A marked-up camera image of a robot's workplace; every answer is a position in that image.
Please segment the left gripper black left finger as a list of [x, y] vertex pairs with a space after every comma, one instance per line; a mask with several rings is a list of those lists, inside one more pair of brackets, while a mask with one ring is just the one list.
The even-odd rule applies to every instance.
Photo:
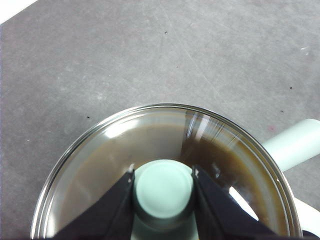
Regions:
[[91, 207], [54, 235], [55, 240], [129, 240], [134, 223], [135, 172], [128, 170]]

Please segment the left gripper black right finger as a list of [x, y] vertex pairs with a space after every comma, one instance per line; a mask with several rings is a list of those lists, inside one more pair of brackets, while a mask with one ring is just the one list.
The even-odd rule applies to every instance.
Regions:
[[254, 219], [216, 184], [199, 165], [192, 167], [194, 214], [200, 240], [318, 240], [313, 233], [303, 237], [281, 236]]

